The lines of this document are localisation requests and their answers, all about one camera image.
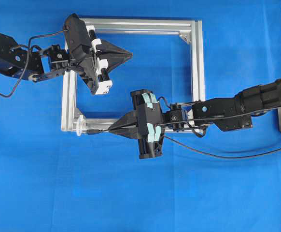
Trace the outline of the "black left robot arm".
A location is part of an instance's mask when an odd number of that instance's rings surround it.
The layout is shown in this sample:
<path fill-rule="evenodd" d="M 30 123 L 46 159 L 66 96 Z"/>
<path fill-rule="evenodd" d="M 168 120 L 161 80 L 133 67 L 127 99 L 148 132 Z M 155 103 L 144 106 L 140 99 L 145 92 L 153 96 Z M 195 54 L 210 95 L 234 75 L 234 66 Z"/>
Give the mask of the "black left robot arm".
<path fill-rule="evenodd" d="M 109 72 L 132 58 L 132 53 L 96 37 L 94 26 L 86 26 L 71 14 L 63 26 L 67 49 L 52 45 L 41 49 L 29 42 L 18 44 L 0 33 L 0 74 L 35 83 L 76 72 L 93 95 L 109 92 Z"/>

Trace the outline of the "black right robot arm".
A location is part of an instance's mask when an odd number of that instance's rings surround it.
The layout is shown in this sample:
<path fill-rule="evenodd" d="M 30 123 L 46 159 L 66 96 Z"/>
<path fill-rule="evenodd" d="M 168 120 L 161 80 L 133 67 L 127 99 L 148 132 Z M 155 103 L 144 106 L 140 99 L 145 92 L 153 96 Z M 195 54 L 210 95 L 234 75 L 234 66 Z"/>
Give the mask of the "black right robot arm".
<path fill-rule="evenodd" d="M 252 127 L 253 116 L 281 108 L 281 79 L 245 89 L 232 98 L 169 104 L 165 113 L 152 91 L 141 89 L 130 95 L 132 111 L 109 126 L 108 131 L 137 140 L 139 158 L 148 159 L 162 155 L 166 128 L 195 133 L 197 129 L 206 131 L 210 124 L 221 131 Z"/>

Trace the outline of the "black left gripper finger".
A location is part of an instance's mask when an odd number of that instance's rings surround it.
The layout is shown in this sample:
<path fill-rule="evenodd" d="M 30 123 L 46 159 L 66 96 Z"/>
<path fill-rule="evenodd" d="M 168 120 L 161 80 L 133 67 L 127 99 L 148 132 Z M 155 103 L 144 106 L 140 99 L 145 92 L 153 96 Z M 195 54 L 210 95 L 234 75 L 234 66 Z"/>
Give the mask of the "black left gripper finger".
<path fill-rule="evenodd" d="M 98 45 L 98 53 L 101 56 L 110 59 L 116 58 L 116 59 L 129 60 L 133 56 L 132 53 L 103 39 L 101 40 L 101 44 Z"/>
<path fill-rule="evenodd" d="M 131 58 L 132 55 L 101 55 L 101 59 L 106 59 L 108 62 L 108 67 L 106 69 L 108 73 Z"/>

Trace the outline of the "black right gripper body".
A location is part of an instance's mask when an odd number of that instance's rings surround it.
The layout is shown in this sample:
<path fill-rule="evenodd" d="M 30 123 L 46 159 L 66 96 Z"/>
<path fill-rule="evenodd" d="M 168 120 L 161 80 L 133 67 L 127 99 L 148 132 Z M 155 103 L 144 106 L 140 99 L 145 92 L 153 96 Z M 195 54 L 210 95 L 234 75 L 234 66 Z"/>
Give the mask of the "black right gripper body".
<path fill-rule="evenodd" d="M 159 100 L 151 90 L 141 89 L 130 93 L 133 109 L 136 113 L 138 129 L 139 158 L 150 159 L 162 155 L 165 130 Z"/>

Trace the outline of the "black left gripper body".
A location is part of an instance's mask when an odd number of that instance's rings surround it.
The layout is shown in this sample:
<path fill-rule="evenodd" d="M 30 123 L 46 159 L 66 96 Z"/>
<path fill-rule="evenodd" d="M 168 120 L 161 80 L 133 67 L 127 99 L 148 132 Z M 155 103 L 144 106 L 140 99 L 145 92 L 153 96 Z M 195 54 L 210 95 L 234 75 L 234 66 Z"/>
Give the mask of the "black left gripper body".
<path fill-rule="evenodd" d="M 70 67 L 78 73 L 93 95 L 104 95 L 107 94 L 112 87 L 112 81 L 106 70 L 108 62 L 106 59 L 100 59 L 98 57 L 97 46 L 101 44 L 101 39 L 97 38 L 95 27 L 86 26 L 86 30 L 92 45 L 90 49 L 91 56 L 87 55 L 81 62 L 76 62 L 69 51 L 71 60 Z"/>

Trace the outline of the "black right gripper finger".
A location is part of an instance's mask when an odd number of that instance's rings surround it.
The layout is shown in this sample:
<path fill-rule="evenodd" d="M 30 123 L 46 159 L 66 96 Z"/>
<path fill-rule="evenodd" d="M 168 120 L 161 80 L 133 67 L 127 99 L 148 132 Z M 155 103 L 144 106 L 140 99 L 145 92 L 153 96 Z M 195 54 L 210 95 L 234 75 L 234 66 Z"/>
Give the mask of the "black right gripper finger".
<path fill-rule="evenodd" d="M 108 130 L 115 130 L 128 126 L 135 126 L 137 124 L 137 113 L 136 111 L 130 111 L 122 116 L 119 120 L 114 122 L 111 126 L 109 126 Z"/>
<path fill-rule="evenodd" d="M 108 128 L 108 131 L 112 134 L 123 136 L 128 139 L 138 140 L 141 138 L 139 129 L 137 127 L 122 127 L 122 128 Z"/>

